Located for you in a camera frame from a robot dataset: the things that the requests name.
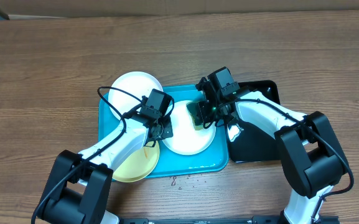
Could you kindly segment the yellow plate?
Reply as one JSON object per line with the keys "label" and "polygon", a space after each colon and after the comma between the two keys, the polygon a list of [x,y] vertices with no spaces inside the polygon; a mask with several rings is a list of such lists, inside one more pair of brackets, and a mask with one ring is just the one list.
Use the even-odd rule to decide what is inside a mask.
{"label": "yellow plate", "polygon": [[118,182],[136,182],[147,177],[156,167],[160,156],[159,143],[146,146],[132,153],[114,172],[113,180]]}

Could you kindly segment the green and yellow sponge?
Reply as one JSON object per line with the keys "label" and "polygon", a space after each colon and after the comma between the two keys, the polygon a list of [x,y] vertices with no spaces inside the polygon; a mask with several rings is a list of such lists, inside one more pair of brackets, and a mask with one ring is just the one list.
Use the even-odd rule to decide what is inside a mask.
{"label": "green and yellow sponge", "polygon": [[195,126],[200,126],[204,123],[200,105],[198,102],[191,101],[186,104],[187,110],[193,119]]}

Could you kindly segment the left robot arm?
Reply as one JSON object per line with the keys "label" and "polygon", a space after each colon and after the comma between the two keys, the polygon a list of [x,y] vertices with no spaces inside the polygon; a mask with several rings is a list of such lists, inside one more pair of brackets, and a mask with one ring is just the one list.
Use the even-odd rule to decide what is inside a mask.
{"label": "left robot arm", "polygon": [[118,223],[118,217],[106,211],[114,170],[147,143],[172,135],[166,113],[121,115],[117,127],[94,146],[79,153],[64,150],[57,156],[31,220]]}

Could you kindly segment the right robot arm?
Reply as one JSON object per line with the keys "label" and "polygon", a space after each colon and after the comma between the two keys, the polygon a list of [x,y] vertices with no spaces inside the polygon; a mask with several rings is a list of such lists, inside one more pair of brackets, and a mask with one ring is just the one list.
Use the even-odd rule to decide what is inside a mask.
{"label": "right robot arm", "polygon": [[270,80],[238,83],[232,78],[202,78],[196,89],[197,124],[223,123],[230,159],[234,162],[279,160],[292,188],[279,215],[254,216],[253,223],[338,223],[319,214],[343,175],[351,175],[347,158],[323,113],[295,112],[281,106],[277,86]]}

